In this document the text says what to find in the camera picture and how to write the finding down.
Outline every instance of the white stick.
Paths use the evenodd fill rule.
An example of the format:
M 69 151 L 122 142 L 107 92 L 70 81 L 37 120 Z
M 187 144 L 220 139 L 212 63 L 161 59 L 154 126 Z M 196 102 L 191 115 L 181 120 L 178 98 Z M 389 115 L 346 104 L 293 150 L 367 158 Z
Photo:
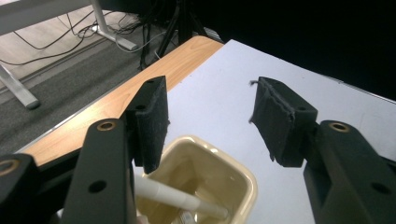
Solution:
M 139 175 L 134 176 L 134 192 L 140 197 L 155 202 L 165 203 L 188 211 L 197 211 L 219 219 L 225 219 L 228 216 L 228 210 L 222 206 L 204 202 L 186 192 Z

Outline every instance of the gray carpet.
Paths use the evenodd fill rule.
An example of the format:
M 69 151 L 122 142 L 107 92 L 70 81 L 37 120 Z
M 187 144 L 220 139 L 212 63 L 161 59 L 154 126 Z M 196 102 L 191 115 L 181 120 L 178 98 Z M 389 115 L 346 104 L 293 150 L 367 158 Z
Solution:
M 161 32 L 154 28 L 151 36 Z M 163 35 L 151 42 L 147 62 L 155 58 L 153 51 L 160 45 Z M 142 31 L 137 29 L 130 39 L 142 46 Z M 175 46 L 170 44 L 168 51 Z M 35 85 L 31 93 L 41 102 L 35 110 L 27 110 L 14 97 L 0 105 L 0 155 L 13 153 L 31 143 L 63 120 L 77 113 L 106 92 L 138 74 L 140 51 L 126 53 L 115 43 L 101 41 L 94 47 L 57 63 L 37 77 L 60 70 L 56 75 Z

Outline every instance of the beige container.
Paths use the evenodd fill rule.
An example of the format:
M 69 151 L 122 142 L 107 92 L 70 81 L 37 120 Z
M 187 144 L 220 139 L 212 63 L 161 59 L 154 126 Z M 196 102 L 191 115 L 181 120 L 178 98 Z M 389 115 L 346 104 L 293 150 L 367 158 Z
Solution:
M 226 207 L 225 220 L 193 213 L 197 223 L 245 223 L 257 198 L 254 175 L 241 163 L 196 136 L 182 136 L 164 151 L 160 167 L 147 178 Z M 179 209 L 136 198 L 137 209 L 150 224 L 170 224 Z

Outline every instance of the wooden floor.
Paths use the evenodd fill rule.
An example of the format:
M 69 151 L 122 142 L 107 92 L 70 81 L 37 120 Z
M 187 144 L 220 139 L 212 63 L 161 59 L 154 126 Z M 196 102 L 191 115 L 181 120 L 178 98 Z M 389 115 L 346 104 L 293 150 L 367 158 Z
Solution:
M 76 11 L 72 11 L 68 13 L 70 17 L 70 21 L 73 25 L 78 23 L 81 19 L 83 19 L 86 15 L 93 11 L 92 7 L 84 7 Z M 135 18 L 131 15 L 128 15 L 121 22 L 120 19 L 125 16 L 125 13 L 121 12 L 113 12 L 106 16 L 106 23 L 115 29 L 119 29 L 120 25 L 125 25 Z M 92 13 L 86 19 L 84 19 L 79 25 L 77 25 L 73 31 L 76 34 L 83 27 L 91 25 L 95 21 L 94 14 Z M 70 24 L 66 17 L 66 15 L 59 16 L 57 18 L 53 18 L 47 21 L 42 21 L 38 24 L 25 27 L 16 31 L 18 35 L 22 36 L 29 43 L 38 48 L 43 48 L 47 46 L 49 43 L 53 42 L 65 32 L 70 30 Z M 98 40 L 102 37 L 99 35 L 94 35 L 90 38 L 85 38 L 84 41 L 72 52 L 82 49 Z M 34 59 L 55 55 L 59 53 L 63 53 L 72 49 L 78 42 L 80 38 L 76 35 L 73 35 L 72 32 L 68 32 L 63 38 L 54 43 L 48 48 L 45 49 L 34 49 L 25 42 L 23 42 L 16 34 L 9 33 L 6 35 L 0 36 L 0 59 L 2 61 L 6 61 L 8 63 L 25 63 Z M 51 63 L 54 63 L 63 56 L 58 56 L 54 58 L 39 60 L 33 63 L 28 63 L 25 65 L 10 65 L 6 63 L 1 63 L 8 71 L 10 71 L 16 78 L 19 80 L 24 80 L 34 71 L 37 71 Z M 4 89 L 5 86 L 0 82 L 0 90 Z

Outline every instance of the white metal table leg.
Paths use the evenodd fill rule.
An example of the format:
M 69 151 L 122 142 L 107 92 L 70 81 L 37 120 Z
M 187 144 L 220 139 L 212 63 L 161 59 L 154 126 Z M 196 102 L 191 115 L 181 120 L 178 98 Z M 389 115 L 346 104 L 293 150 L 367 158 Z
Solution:
M 0 65 L 0 80 L 28 109 L 35 109 L 40 102 L 5 67 Z
M 107 29 L 105 16 L 103 15 L 102 8 L 97 0 L 91 0 L 93 11 L 98 22 L 98 34 L 106 37 L 107 39 L 116 42 L 116 34 L 112 34 Z M 117 37 L 117 43 L 128 50 L 136 49 L 137 45 L 122 37 Z

